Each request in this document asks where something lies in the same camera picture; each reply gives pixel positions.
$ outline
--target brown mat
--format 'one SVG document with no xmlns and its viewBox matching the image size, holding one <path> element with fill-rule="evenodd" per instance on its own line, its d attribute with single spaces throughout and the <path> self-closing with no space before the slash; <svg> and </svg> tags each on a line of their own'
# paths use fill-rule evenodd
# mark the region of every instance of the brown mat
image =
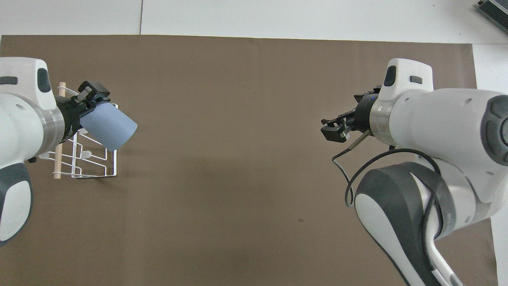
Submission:
<svg viewBox="0 0 508 286">
<path fill-rule="evenodd" d="M 344 205 L 330 160 L 347 146 L 320 120 L 391 58 L 430 64 L 435 88 L 475 87 L 465 44 L 3 36 L 1 55 L 44 59 L 54 91 L 101 81 L 139 124 L 117 178 L 29 166 L 34 208 L 0 248 L 1 285 L 404 285 Z M 386 148 L 370 138 L 341 162 L 352 174 Z M 465 284 L 497 285 L 490 221 L 438 247 Z"/>
</svg>

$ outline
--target white floor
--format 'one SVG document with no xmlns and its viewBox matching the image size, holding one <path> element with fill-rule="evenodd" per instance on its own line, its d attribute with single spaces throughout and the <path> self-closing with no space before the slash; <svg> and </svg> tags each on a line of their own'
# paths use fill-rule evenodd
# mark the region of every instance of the white floor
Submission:
<svg viewBox="0 0 508 286">
<path fill-rule="evenodd" d="M 0 0 L 0 35 L 160 34 L 470 43 L 478 88 L 508 92 L 508 34 L 476 12 L 475 3 L 468 0 Z M 506 218 L 508 207 L 492 218 L 500 286 L 508 286 Z"/>
</svg>

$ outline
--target black vent grille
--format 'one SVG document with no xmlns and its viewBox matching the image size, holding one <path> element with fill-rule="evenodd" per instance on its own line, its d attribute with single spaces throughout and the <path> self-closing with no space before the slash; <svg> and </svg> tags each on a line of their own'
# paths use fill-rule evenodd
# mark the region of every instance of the black vent grille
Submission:
<svg viewBox="0 0 508 286">
<path fill-rule="evenodd" d="M 497 2 L 504 2 L 504 5 L 508 6 L 507 0 L 496 0 Z M 499 9 L 496 5 L 491 3 L 490 1 L 483 2 L 480 6 L 478 6 L 478 11 L 482 13 L 487 19 L 491 20 L 500 27 L 503 31 L 508 33 L 508 15 L 504 13 L 501 9 Z"/>
</svg>

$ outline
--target wooden handle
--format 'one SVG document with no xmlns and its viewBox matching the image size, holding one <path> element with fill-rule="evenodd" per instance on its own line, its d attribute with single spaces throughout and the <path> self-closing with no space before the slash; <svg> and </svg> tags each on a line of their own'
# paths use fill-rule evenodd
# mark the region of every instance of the wooden handle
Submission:
<svg viewBox="0 0 508 286">
<path fill-rule="evenodd" d="M 59 84 L 60 87 L 66 87 L 65 82 L 61 82 Z M 58 95 L 65 97 L 65 89 L 58 89 Z M 55 148 L 55 172 L 61 172 L 62 171 L 62 144 L 58 144 Z M 61 174 L 60 173 L 54 173 L 53 178 L 60 179 Z"/>
</svg>

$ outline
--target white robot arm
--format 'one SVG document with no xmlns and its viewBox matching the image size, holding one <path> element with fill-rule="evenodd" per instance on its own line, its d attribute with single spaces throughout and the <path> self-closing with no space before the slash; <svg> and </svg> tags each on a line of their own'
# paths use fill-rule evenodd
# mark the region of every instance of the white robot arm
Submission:
<svg viewBox="0 0 508 286">
<path fill-rule="evenodd" d="M 30 214 L 32 191 L 24 161 L 53 150 L 82 125 L 107 141 L 109 145 L 99 139 L 109 150 L 136 130 L 118 109 L 103 108 L 110 105 L 109 91 L 100 83 L 85 81 L 79 91 L 72 98 L 55 97 L 43 60 L 0 58 L 0 246 L 21 230 Z M 112 117 L 121 118 L 120 124 L 112 126 Z"/>
<path fill-rule="evenodd" d="M 374 169 L 363 177 L 354 196 L 361 223 L 408 285 L 463 285 L 434 240 L 503 206 L 508 95 L 434 91 L 430 66 L 393 59 L 384 84 L 355 97 L 357 108 L 322 120 L 328 140 L 345 142 L 349 131 L 359 130 L 364 132 L 360 139 L 371 134 L 391 146 L 375 159 L 396 152 L 418 154 L 414 162 Z"/>
</svg>

